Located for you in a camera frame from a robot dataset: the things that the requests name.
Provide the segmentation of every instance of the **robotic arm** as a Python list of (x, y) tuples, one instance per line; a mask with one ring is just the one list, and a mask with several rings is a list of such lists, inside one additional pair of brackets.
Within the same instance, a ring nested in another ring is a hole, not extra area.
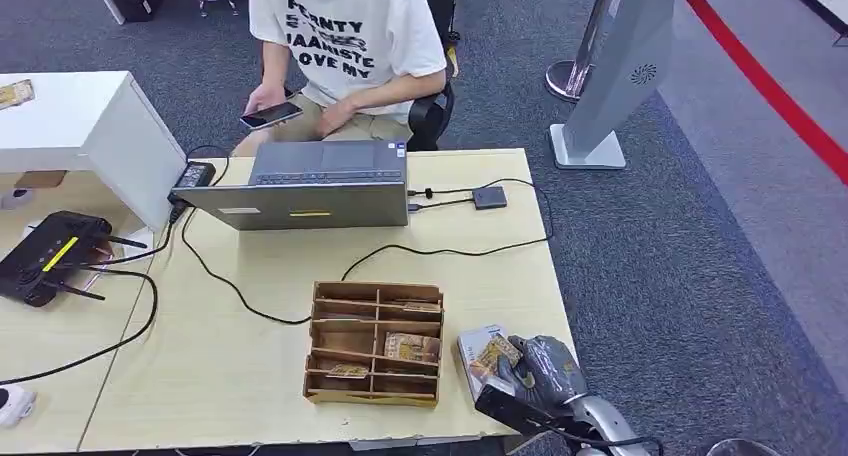
[(513, 366), (498, 358), (498, 378), (486, 381), (475, 403), (478, 411), (524, 435), (553, 431), (563, 436), (576, 456), (649, 456), (624, 416), (604, 398), (591, 395), (568, 347), (551, 336), (509, 342), (522, 357)]

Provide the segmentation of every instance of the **carpet floor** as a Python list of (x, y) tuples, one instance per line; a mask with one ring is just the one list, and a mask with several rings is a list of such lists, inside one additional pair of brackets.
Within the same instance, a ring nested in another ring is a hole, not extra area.
[[(848, 454), (848, 406), (658, 94), (617, 130), (627, 170), (554, 168), (545, 133), (570, 108), (544, 90), (544, 68), (574, 54), (591, 3), (458, 0), (458, 102), (442, 146), (526, 149), (554, 195), (551, 252), (581, 364), (637, 433), (674, 455), (733, 436)], [(203, 19), (194, 0), (166, 0), (155, 21), (117, 26), (100, 0), (0, 0), (0, 72), (130, 70), (184, 148), (231, 148), (259, 79), (239, 4), (240, 16), (219, 5)], [(484, 440), (385, 454), (498, 452)]]

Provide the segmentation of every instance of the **smartphone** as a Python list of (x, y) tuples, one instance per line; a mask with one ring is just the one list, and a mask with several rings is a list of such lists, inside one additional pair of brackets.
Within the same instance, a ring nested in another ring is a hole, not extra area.
[(287, 121), (303, 114), (303, 110), (292, 103), (286, 102), (265, 108), (241, 117), (241, 122), (250, 129), (262, 129), (281, 121)]

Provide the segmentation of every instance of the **power cord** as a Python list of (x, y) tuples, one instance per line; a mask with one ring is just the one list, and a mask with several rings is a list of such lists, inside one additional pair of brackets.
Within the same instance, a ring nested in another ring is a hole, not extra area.
[(548, 425), (548, 424), (545, 424), (544, 426), (545, 426), (545, 428), (553, 431), (554, 433), (562, 436), (565, 439), (568, 439), (568, 440), (571, 440), (571, 441), (574, 441), (574, 442), (577, 442), (577, 443), (581, 443), (581, 444), (588, 444), (589, 446), (594, 446), (594, 447), (598, 447), (598, 448), (612, 448), (612, 447), (617, 447), (617, 446), (628, 446), (628, 445), (631, 445), (631, 444), (653, 443), (657, 446), (657, 454), (659, 456), (664, 456), (664, 454), (665, 454), (665, 447), (663, 446), (662, 441), (660, 441), (659, 438), (655, 438), (653, 436), (642, 436), (642, 437), (639, 437), (639, 438), (623, 439), (621, 441), (603, 441), (603, 440), (600, 440), (600, 439), (582, 438), (582, 437), (577, 436), (575, 434), (571, 434), (568, 431), (564, 431), (562, 429), (555, 428), (555, 427)]
[(431, 255), (434, 255), (434, 254), (456, 254), (458, 256), (478, 257), (478, 256), (488, 256), (490, 254), (499, 253), (501, 251), (506, 251), (506, 250), (515, 249), (515, 248), (521, 248), (521, 247), (524, 247), (524, 246), (530, 246), (531, 244), (537, 244), (537, 243), (542, 243), (542, 242), (551, 240), (556, 235), (556, 229), (554, 227), (554, 219), (553, 219), (553, 210), (551, 209), (551, 201), (548, 199), (547, 193), (542, 191), (535, 184), (530, 183), (528, 181), (524, 181), (523, 179), (501, 178), (501, 179), (498, 179), (496, 181), (492, 181), (491, 183), (488, 183), (488, 184), (485, 184), (483, 186), (479, 186), (479, 187), (476, 187), (476, 188), (449, 189), (449, 190), (443, 190), (443, 191), (433, 191), (432, 189), (428, 188), (425, 191), (410, 190), (410, 191), (408, 191), (408, 194), (410, 196), (417, 196), (417, 195), (420, 195), (420, 194), (425, 194), (425, 195), (430, 195), (429, 197), (432, 197), (433, 194), (453, 194), (453, 193), (474, 191), (474, 190), (477, 190), (477, 189), (488, 188), (489, 186), (493, 186), (495, 184), (502, 183), (502, 182), (513, 182), (513, 183), (525, 184), (527, 186), (530, 186), (537, 193), (542, 195), (542, 199), (545, 200), (545, 205), (547, 206), (548, 223), (550, 224), (550, 230), (548, 230), (547, 228), (545, 229), (545, 236), (543, 238), (533, 239), (533, 240), (530, 240), (530, 241), (524, 241), (524, 242), (521, 242), (521, 243), (508, 244), (506, 246), (500, 246), (498, 248), (493, 248), (493, 249), (489, 249), (489, 250), (486, 250), (486, 251), (462, 251), (462, 250), (459, 250), (459, 249), (451, 249), (451, 248), (434, 249), (434, 250), (425, 251), (425, 250), (410, 248), (408, 246), (402, 246), (402, 245), (399, 245), (399, 244), (387, 244), (387, 245), (381, 246), (381, 247), (375, 249), (374, 251), (371, 251), (370, 253), (366, 254), (365, 256), (359, 258), (355, 263), (353, 263), (349, 268), (347, 268), (347, 271), (345, 271), (341, 280), (342, 281), (347, 280), (347, 277), (350, 275), (350, 273), (357, 266), (364, 263), (366, 260), (368, 260), (372, 256), (374, 256), (378, 253), (381, 253), (381, 252), (383, 252), (387, 249), (399, 249), (401, 251), (406, 251), (408, 253), (418, 254), (418, 255), (421, 255), (421, 256), (431, 256)]
[(244, 294), (242, 294), (241, 290), (238, 288), (238, 286), (235, 285), (235, 283), (233, 283), (229, 279), (227, 279), (227, 278), (225, 278), (225, 277), (223, 277), (219, 274), (216, 274), (211, 269), (209, 269), (209, 266), (206, 264), (206, 261), (204, 261), (203, 258), (200, 256), (200, 253), (198, 253), (197, 250), (194, 249), (194, 246), (192, 246), (191, 243), (189, 243), (188, 240), (186, 239), (186, 229), (188, 228), (188, 225), (191, 222), (191, 218), (192, 218), (192, 216), (194, 216), (194, 213), (195, 213), (196, 210), (197, 210), (197, 208), (191, 208), (191, 212), (189, 213), (188, 218), (186, 218), (185, 224), (183, 224), (183, 229), (181, 231), (180, 236), (182, 237), (183, 243), (186, 245), (186, 247), (194, 254), (194, 257), (197, 258), (197, 261), (200, 263), (200, 265), (203, 266), (203, 269), (204, 269), (204, 271), (206, 271), (206, 274), (208, 274), (209, 276), (217, 279), (218, 281), (220, 281), (220, 282), (226, 284), (227, 286), (229, 286), (230, 288), (232, 288), (232, 290), (235, 291), (235, 293), (238, 295), (239, 299), (241, 300), (241, 304), (248, 311), (250, 311), (251, 313), (253, 313), (257, 316), (261, 316), (261, 317), (268, 319), (270, 321), (274, 321), (276, 323), (281, 323), (281, 324), (285, 324), (285, 325), (289, 325), (289, 326), (297, 326), (299, 324), (303, 324), (303, 323), (312, 319), (312, 317), (310, 316), (310, 317), (306, 317), (306, 318), (303, 318), (303, 319), (300, 319), (300, 320), (297, 320), (297, 321), (289, 321), (289, 320), (286, 320), (286, 319), (280, 319), (280, 318), (277, 318), (275, 316), (271, 316), (270, 314), (265, 314), (262, 311), (254, 309), (252, 306), (250, 306), (250, 304), (244, 298)]
[[(196, 147), (192, 148), (191, 150), (189, 150), (186, 153), (185, 162), (186, 162), (186, 165), (188, 165), (189, 157), (192, 154), (196, 153), (198, 150), (206, 149), (206, 148), (218, 149), (219, 151), (222, 151), (227, 157), (227, 165), (224, 168), (224, 172), (221, 173), (221, 176), (219, 176), (218, 179), (216, 179), (214, 183), (212, 183), (212, 185), (215, 186), (216, 184), (218, 184), (221, 181), (221, 179), (224, 177), (224, 175), (227, 174), (227, 169), (230, 168), (230, 153), (227, 150), (225, 150), (224, 148), (222, 148), (220, 146), (216, 146), (214, 144), (202, 144), (200, 146), (196, 146)], [(170, 244), (170, 242), (171, 242), (171, 233), (173, 232), (174, 224), (176, 224), (180, 215), (185, 210), (185, 207), (186, 207), (185, 205), (186, 205), (185, 202), (174, 203), (174, 209), (171, 210), (171, 215), (168, 218), (168, 226), (165, 230), (165, 241), (162, 242), (161, 246), (159, 246), (158, 248), (153, 249), (151, 251), (146, 251), (144, 253), (136, 254), (135, 256), (128, 256), (126, 258), (113, 259), (113, 260), (110, 260), (110, 261), (103, 261), (101, 263), (98, 263), (98, 266), (111, 266), (111, 265), (114, 265), (114, 264), (130, 263), (132, 261), (138, 261), (139, 259), (144, 259), (148, 256), (153, 256), (154, 254), (157, 254), (157, 253), (164, 251), (165, 248), (168, 247), (168, 244)], [(79, 263), (64, 263), (64, 264), (62, 264), (62, 263), (60, 263), (60, 264), (57, 264), (56, 267), (57, 268), (83, 268), (87, 265), (88, 265), (87, 263), (82, 263), (82, 264), (79, 264)]]
[[(192, 149), (191, 151), (189, 151), (188, 153), (186, 153), (186, 158), (188, 158), (189, 155), (191, 155), (192, 153), (194, 153), (198, 149), (202, 149), (202, 148), (216, 148), (219, 151), (221, 151), (227, 158), (227, 164), (226, 164), (226, 166), (224, 166), (224, 171), (221, 173), (221, 176), (219, 176), (218, 179), (216, 179), (215, 182), (212, 183), (212, 186), (216, 186), (219, 182), (221, 182), (222, 179), (224, 179), (224, 176), (226, 176), (226, 174), (227, 174), (227, 170), (230, 169), (230, 153), (220, 146), (215, 146), (213, 144), (204, 144), (204, 145), (198, 146), (198, 147)], [(194, 213), (196, 211), (197, 211), (197, 208), (191, 208), (188, 217), (186, 217), (185, 223), (183, 223), (182, 231), (180, 231), (180, 239), (182, 239), (183, 244), (186, 245), (186, 247), (189, 249), (189, 251), (191, 251), (192, 254), (194, 254), (194, 257), (197, 258), (197, 261), (200, 263), (200, 265), (203, 266), (203, 270), (206, 271), (206, 274), (208, 274), (212, 278), (217, 279), (218, 281), (229, 286), (238, 295), (239, 299), (241, 300), (241, 304), (245, 307), (245, 309), (247, 309), (248, 311), (250, 311), (251, 313), (253, 313), (257, 316), (263, 317), (263, 318), (270, 320), (270, 321), (274, 321), (276, 323), (285, 324), (285, 325), (289, 325), (289, 326), (296, 326), (296, 325), (299, 325), (299, 324), (303, 324), (303, 323), (312, 319), (312, 317), (310, 316), (310, 317), (306, 317), (304, 319), (300, 319), (300, 320), (297, 320), (297, 321), (289, 321), (287, 319), (281, 319), (281, 318), (277, 318), (275, 316), (271, 316), (270, 314), (263, 313), (262, 311), (259, 311), (258, 309), (253, 308), (247, 302), (247, 299), (245, 299), (244, 294), (241, 292), (239, 287), (236, 286), (235, 283), (233, 283), (229, 279), (227, 279), (227, 278), (215, 273), (211, 269), (209, 269), (209, 265), (207, 265), (206, 261), (203, 260), (203, 257), (200, 256), (200, 253), (197, 251), (197, 249), (195, 249), (194, 246), (192, 246), (191, 243), (188, 242), (188, 239), (186, 239), (186, 230), (188, 229), (188, 225), (191, 223), (191, 220), (194, 217)]]
[[(203, 145), (203, 146), (198, 146), (197, 148), (194, 148), (187, 153), (186, 163), (188, 163), (188, 155), (192, 154), (193, 152), (197, 151), (198, 149), (205, 148), (205, 147), (218, 148), (218, 149), (224, 151), (227, 155), (227, 164), (224, 167), (224, 172), (221, 173), (221, 176), (217, 180), (215, 180), (215, 182), (213, 183), (213, 186), (214, 186), (214, 185), (218, 184), (221, 181), (221, 179), (224, 178), (224, 175), (227, 174), (227, 170), (230, 167), (230, 157), (229, 157), (229, 153), (226, 152), (226, 150), (224, 150), (223, 148), (221, 148), (219, 146)], [(56, 267), (65, 267), (65, 268), (74, 267), (74, 268), (77, 268), (77, 269), (81, 269), (83, 271), (94, 271), (94, 272), (98, 272), (98, 273), (115, 274), (115, 275), (121, 275), (121, 276), (135, 276), (135, 277), (138, 277), (138, 278), (142, 278), (145, 281), (147, 281), (148, 283), (150, 283), (150, 289), (153, 293), (153, 304), (150, 308), (150, 316), (148, 316), (147, 321), (144, 323), (144, 325), (138, 331), (135, 332), (135, 334), (133, 334), (132, 336), (130, 336), (127, 339), (124, 339), (122, 341), (119, 341), (116, 344), (113, 344), (112, 346), (109, 346), (108, 348), (101, 349), (100, 351), (97, 351), (96, 353), (93, 353), (93, 354), (88, 355), (84, 358), (81, 358), (81, 359), (78, 359), (76, 361), (65, 364), (64, 366), (60, 366), (58, 368), (54, 368), (54, 369), (51, 369), (49, 371), (43, 371), (41, 373), (32, 374), (32, 375), (29, 375), (29, 376), (23, 376), (23, 377), (20, 377), (20, 378), (14, 378), (14, 379), (9, 379), (9, 380), (5, 380), (5, 381), (0, 381), (0, 386), (6, 386), (6, 385), (9, 385), (9, 384), (18, 384), (18, 383), (23, 383), (23, 382), (27, 382), (27, 381), (32, 381), (32, 380), (35, 380), (35, 379), (41, 379), (41, 378), (45, 378), (47, 376), (52, 376), (56, 373), (61, 373), (62, 371), (66, 371), (66, 370), (71, 369), (71, 368), (75, 368), (75, 367), (77, 367), (81, 364), (85, 364), (85, 363), (87, 363), (87, 362), (89, 362), (93, 359), (99, 358), (100, 356), (103, 356), (104, 354), (107, 354), (109, 352), (115, 351), (118, 348), (126, 346), (127, 344), (135, 341), (136, 339), (141, 337), (141, 335), (143, 335), (145, 332), (147, 332), (147, 330), (150, 329), (150, 327), (153, 325), (153, 321), (156, 319), (156, 312), (159, 309), (159, 288), (156, 286), (156, 282), (153, 280), (153, 278), (151, 278), (150, 276), (148, 276), (147, 274), (144, 274), (144, 273), (139, 273), (139, 272), (136, 272), (136, 271), (120, 271), (120, 270), (114, 270), (114, 269), (105, 269), (105, 268), (101, 268), (100, 266), (128, 263), (130, 261), (135, 261), (135, 260), (138, 260), (138, 259), (146, 258), (148, 256), (151, 256), (151, 255), (154, 255), (156, 253), (161, 252), (166, 247), (168, 247), (168, 244), (171, 241), (171, 233), (173, 232), (174, 224), (176, 224), (177, 220), (179, 219), (179, 214), (180, 213), (178, 213), (176, 211), (176, 208), (175, 208), (175, 210), (172, 210), (169, 221), (168, 221), (168, 228), (167, 228), (167, 231), (165, 233), (165, 241), (162, 243), (162, 245), (160, 247), (158, 247), (156, 249), (153, 249), (151, 251), (147, 251), (145, 253), (137, 254), (135, 256), (131, 256), (131, 257), (127, 257), (127, 258), (121, 258), (121, 259), (114, 259), (114, 260), (111, 260), (111, 261), (104, 261), (104, 262), (100, 262), (100, 263), (96, 263), (96, 264), (84, 263), (84, 264), (79, 264), (79, 265), (77, 265), (77, 264), (56, 265)], [(183, 241), (185, 241), (185, 227), (187, 225), (188, 225), (188, 219), (186, 219), (186, 224), (183, 225)], [(194, 254), (195, 254), (195, 256), (198, 257), (198, 259), (200, 258), (200, 256), (197, 254), (197, 252), (194, 252)]]
[(474, 202), (474, 198), (457, 199), (455, 201), (444, 201), (442, 203), (433, 203), (433, 204), (410, 203), (408, 205), (408, 209), (409, 209), (410, 213), (416, 213), (418, 211), (421, 211), (422, 209), (427, 209), (427, 208), (438, 208), (439, 206), (450, 206), (450, 205), (453, 205), (453, 204), (473, 203), (473, 202)]
[(44, 372), (33, 374), (33, 375), (30, 375), (30, 376), (23, 376), (23, 377), (20, 377), (20, 378), (9, 379), (9, 380), (6, 380), (6, 381), (0, 381), (0, 386), (23, 383), (23, 382), (26, 382), (26, 381), (32, 381), (34, 379), (41, 379), (41, 378), (44, 378), (44, 377), (47, 377), (47, 376), (52, 376), (56, 373), (61, 373), (62, 371), (66, 371), (66, 370), (71, 369), (71, 368), (75, 368), (75, 367), (77, 367), (77, 366), (79, 366), (83, 363), (87, 363), (87, 362), (91, 361), (92, 359), (99, 358), (100, 356), (103, 356), (104, 354), (109, 353), (111, 351), (114, 351), (114, 350), (116, 350), (116, 349), (118, 349), (122, 346), (126, 346), (127, 344), (129, 344), (129, 343), (135, 341), (136, 339), (138, 339), (139, 337), (141, 337), (142, 334), (144, 334), (148, 329), (150, 329), (150, 326), (153, 324), (153, 321), (156, 319), (156, 311), (159, 308), (159, 288), (156, 287), (156, 282), (153, 281), (153, 278), (151, 278), (150, 276), (148, 276), (144, 273), (138, 273), (138, 272), (135, 272), (135, 271), (118, 271), (118, 270), (114, 270), (114, 269), (103, 269), (103, 268), (98, 268), (98, 267), (94, 267), (94, 266), (87, 266), (87, 267), (83, 267), (83, 268), (80, 268), (80, 269), (85, 270), (85, 271), (95, 271), (95, 272), (98, 272), (98, 273), (117, 274), (117, 275), (121, 275), (121, 276), (135, 276), (137, 278), (141, 278), (141, 279), (147, 281), (148, 283), (150, 283), (150, 289), (151, 289), (151, 292), (153, 293), (153, 305), (150, 308), (150, 316), (148, 316), (147, 321), (144, 323), (144, 326), (142, 326), (141, 329), (136, 331), (135, 334), (133, 334), (129, 338), (124, 339), (122, 341), (119, 341), (118, 343), (113, 344), (112, 346), (109, 346), (108, 348), (101, 349), (100, 351), (98, 351), (94, 354), (91, 354), (91, 355), (86, 356), (84, 358), (78, 359), (78, 360), (71, 362), (71, 363), (68, 363), (64, 366), (60, 366), (58, 368), (51, 369), (49, 371), (44, 371)]

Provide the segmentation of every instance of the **laptop keyboard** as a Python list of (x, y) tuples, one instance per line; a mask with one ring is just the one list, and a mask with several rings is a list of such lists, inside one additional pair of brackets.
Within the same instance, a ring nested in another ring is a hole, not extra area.
[(285, 184), (334, 184), (401, 181), (400, 171), (334, 171), (321, 173), (272, 173), (256, 176), (257, 186)]

